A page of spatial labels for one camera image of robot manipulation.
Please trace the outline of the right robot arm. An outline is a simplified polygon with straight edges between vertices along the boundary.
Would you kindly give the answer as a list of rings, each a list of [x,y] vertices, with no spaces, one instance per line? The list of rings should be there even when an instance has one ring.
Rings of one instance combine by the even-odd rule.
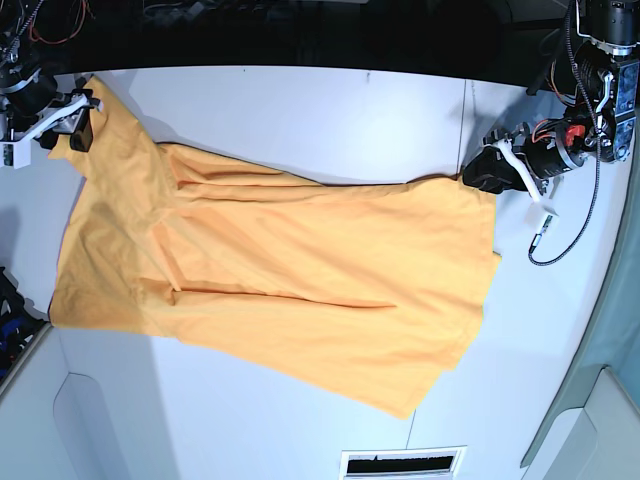
[[[55,78],[57,65],[38,50],[49,46],[36,32],[43,1],[1,3],[1,161],[16,167],[30,143],[52,149],[61,135],[73,150],[87,153],[93,143],[90,111],[102,102],[87,80],[74,78],[74,89],[62,91]]]

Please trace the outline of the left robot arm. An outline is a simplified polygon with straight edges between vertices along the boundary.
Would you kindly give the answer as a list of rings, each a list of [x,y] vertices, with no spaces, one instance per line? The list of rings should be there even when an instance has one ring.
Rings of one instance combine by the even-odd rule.
[[[542,195],[551,179],[592,157],[605,163],[629,157],[639,83],[639,4],[576,1],[573,8],[565,31],[584,42],[569,57],[576,89],[560,98],[563,116],[489,133],[462,171],[465,185],[492,194]]]

